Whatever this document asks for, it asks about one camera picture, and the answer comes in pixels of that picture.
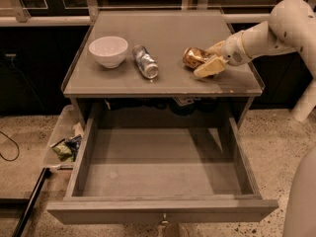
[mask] metal leg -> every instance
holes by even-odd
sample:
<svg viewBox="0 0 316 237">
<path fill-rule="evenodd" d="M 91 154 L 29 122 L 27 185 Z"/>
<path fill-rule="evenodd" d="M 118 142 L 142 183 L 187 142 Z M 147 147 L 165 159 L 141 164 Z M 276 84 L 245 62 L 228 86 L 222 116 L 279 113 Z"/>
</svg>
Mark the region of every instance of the metal leg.
<svg viewBox="0 0 316 237">
<path fill-rule="evenodd" d="M 32 194 L 29 198 L 29 202 L 28 202 L 27 206 L 25 207 L 25 209 L 20 217 L 19 223 L 15 229 L 14 234 L 12 235 L 13 237 L 18 237 L 18 236 L 22 235 L 23 230 L 28 222 L 28 219 L 31 215 L 31 212 L 32 212 L 34 205 L 36 204 L 36 201 L 38 199 L 38 196 L 40 194 L 41 187 L 42 187 L 43 183 L 45 182 L 45 179 L 49 175 L 50 175 L 49 169 L 47 169 L 47 168 L 42 169 L 42 171 L 39 175 L 39 178 L 38 178 L 38 182 L 37 182 L 36 186 L 34 187 Z"/>
</svg>

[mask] aluminum can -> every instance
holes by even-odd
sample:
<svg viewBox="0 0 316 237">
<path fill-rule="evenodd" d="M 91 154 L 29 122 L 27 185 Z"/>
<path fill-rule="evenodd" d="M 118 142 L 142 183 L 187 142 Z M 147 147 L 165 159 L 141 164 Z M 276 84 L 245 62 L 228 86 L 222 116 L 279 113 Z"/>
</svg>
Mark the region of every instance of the aluminum can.
<svg viewBox="0 0 316 237">
<path fill-rule="evenodd" d="M 136 45 L 132 50 L 134 60 L 144 77 L 153 79 L 158 75 L 158 65 L 156 61 L 150 56 L 145 46 Z"/>
<path fill-rule="evenodd" d="M 185 50 L 183 62 L 190 68 L 196 69 L 202 64 L 205 64 L 212 54 L 197 47 L 188 47 Z"/>
</svg>

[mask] floor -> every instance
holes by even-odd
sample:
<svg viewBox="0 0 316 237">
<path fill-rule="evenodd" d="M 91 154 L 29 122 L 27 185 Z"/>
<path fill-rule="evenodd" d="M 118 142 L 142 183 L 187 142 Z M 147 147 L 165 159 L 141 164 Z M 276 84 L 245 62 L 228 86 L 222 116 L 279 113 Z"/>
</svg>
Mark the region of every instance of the floor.
<svg viewBox="0 0 316 237">
<path fill-rule="evenodd" d="M 14 162 L 0 159 L 0 198 L 27 198 L 41 171 L 43 150 L 58 117 L 2 117 L 0 130 L 14 139 L 20 156 Z M 190 237 L 280 237 L 288 194 L 296 167 L 316 145 L 316 110 L 300 123 L 289 110 L 249 111 L 240 129 L 241 143 L 265 199 L 277 199 L 279 209 L 261 222 L 204 223 L 181 225 L 182 236 Z M 0 152 L 14 158 L 12 142 L 0 134 Z M 45 182 L 24 236 L 162 236 L 157 225 L 63 225 L 46 210 L 52 200 L 61 200 L 70 172 L 52 173 Z M 0 213 L 0 236 L 11 236 L 17 215 Z"/>
</svg>

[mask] brown can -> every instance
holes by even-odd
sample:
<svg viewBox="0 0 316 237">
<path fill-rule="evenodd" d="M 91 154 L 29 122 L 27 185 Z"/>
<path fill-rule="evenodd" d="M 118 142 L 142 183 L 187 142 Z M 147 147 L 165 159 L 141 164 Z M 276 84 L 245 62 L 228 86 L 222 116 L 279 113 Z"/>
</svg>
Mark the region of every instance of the brown can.
<svg viewBox="0 0 316 237">
<path fill-rule="evenodd" d="M 200 65 L 205 64 L 212 54 L 197 47 L 188 47 L 185 50 L 183 62 L 190 68 L 196 69 Z"/>
</svg>

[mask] bowl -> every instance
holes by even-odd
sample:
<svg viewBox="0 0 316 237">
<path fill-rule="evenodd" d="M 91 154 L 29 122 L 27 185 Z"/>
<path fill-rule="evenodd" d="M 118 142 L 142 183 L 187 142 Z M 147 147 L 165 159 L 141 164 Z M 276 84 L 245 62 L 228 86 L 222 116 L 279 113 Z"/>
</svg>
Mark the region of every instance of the bowl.
<svg viewBox="0 0 316 237">
<path fill-rule="evenodd" d="M 108 68 L 118 67 L 125 59 L 128 43 L 120 37 L 102 37 L 89 45 L 89 51 L 95 60 Z"/>
</svg>

